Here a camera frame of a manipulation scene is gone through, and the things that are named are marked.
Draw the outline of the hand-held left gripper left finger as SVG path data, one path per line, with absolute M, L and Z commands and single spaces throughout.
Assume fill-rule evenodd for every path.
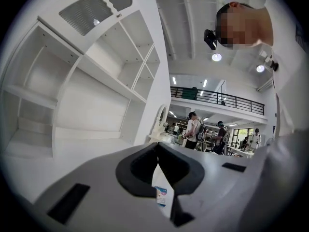
M 172 232 L 156 203 L 152 176 L 156 143 L 91 159 L 49 186 L 36 200 L 52 232 Z

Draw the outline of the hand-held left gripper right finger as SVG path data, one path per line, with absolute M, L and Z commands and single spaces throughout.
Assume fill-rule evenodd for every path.
M 178 229 L 215 229 L 223 222 L 220 203 L 248 166 L 248 160 L 159 143 L 157 204 Z

